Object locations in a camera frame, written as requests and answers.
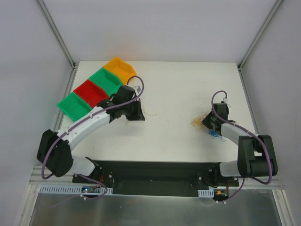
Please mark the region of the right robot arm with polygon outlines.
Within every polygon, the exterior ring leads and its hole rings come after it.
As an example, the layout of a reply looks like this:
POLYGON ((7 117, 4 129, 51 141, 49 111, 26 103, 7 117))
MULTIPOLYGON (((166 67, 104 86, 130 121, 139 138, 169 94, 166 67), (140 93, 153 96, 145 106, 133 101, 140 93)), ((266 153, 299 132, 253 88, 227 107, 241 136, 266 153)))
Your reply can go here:
POLYGON ((271 136, 243 130, 235 121, 228 121, 228 115, 229 108, 225 102, 214 103, 211 112, 202 120, 209 130, 238 146, 238 159, 221 162, 219 170, 212 173, 212 182, 222 186, 229 177, 255 179, 277 175, 278 165, 271 136))

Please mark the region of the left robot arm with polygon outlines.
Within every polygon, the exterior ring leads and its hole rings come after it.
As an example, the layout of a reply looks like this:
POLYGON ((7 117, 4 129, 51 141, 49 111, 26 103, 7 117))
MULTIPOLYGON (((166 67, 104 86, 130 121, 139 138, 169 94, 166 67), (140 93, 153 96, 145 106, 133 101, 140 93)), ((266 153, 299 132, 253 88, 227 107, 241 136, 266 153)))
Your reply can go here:
POLYGON ((89 183, 99 179, 97 164, 89 157, 72 155, 72 150, 97 129, 125 116, 128 121, 144 121, 139 99, 143 89, 139 86, 121 86, 110 98, 100 101, 87 115, 67 129, 56 132, 48 129, 41 137, 37 160, 42 168, 57 178, 67 173, 82 174, 89 183))

